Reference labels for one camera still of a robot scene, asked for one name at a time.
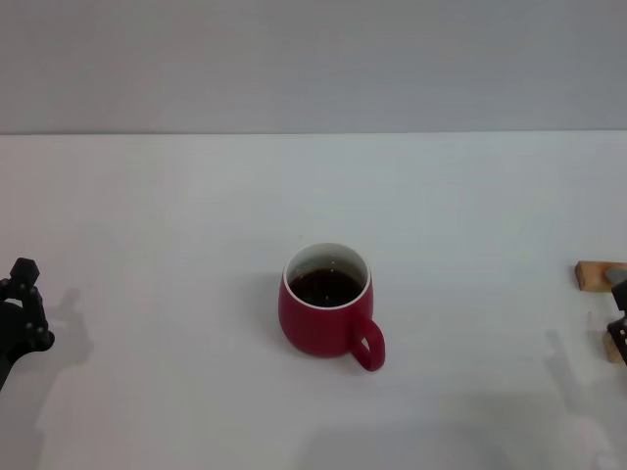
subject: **white tabletop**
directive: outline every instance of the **white tabletop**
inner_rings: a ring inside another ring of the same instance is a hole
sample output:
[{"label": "white tabletop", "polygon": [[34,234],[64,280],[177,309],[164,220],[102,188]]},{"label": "white tabletop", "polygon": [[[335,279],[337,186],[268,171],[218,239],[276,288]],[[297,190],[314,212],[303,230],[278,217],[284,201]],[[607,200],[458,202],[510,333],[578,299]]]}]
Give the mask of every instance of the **white tabletop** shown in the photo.
[{"label": "white tabletop", "polygon": [[[57,343],[0,394],[11,470],[609,469],[627,132],[0,138],[0,274],[36,260]],[[294,350],[283,263],[369,260],[387,361]]]}]

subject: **wooden block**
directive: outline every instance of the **wooden block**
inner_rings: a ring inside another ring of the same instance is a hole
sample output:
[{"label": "wooden block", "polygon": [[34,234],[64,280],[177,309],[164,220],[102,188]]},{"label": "wooden block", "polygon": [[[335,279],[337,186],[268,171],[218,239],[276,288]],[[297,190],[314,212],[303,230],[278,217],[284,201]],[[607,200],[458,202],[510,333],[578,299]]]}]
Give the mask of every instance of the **wooden block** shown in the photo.
[{"label": "wooden block", "polygon": [[609,267],[622,267],[627,269],[627,263],[579,261],[575,266],[575,276],[577,276],[579,289],[589,292],[610,292],[611,283],[605,277],[605,270]]},{"label": "wooden block", "polygon": [[607,360],[616,364],[624,364],[623,356],[620,355],[618,348],[614,344],[614,340],[611,339],[611,335],[606,331],[603,332],[603,345],[605,346],[605,352],[607,353]]}]

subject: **coffee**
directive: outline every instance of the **coffee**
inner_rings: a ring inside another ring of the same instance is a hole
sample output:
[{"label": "coffee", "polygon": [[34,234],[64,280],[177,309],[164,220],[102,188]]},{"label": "coffee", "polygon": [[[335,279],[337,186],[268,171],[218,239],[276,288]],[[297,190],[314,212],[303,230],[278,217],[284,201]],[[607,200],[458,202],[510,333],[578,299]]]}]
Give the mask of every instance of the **coffee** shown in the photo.
[{"label": "coffee", "polygon": [[342,306],[356,299],[363,285],[337,269],[318,269],[298,276],[290,289],[301,301],[312,306]]}]

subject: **mug handle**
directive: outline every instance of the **mug handle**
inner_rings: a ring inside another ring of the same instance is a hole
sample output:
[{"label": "mug handle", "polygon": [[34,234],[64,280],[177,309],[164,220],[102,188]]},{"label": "mug handle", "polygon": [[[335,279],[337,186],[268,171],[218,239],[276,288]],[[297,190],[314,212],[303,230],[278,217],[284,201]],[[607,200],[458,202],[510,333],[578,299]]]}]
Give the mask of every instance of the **mug handle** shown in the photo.
[{"label": "mug handle", "polygon": [[351,326],[351,353],[355,359],[369,372],[380,369],[385,362],[385,341],[379,327],[367,316],[356,317]]}]

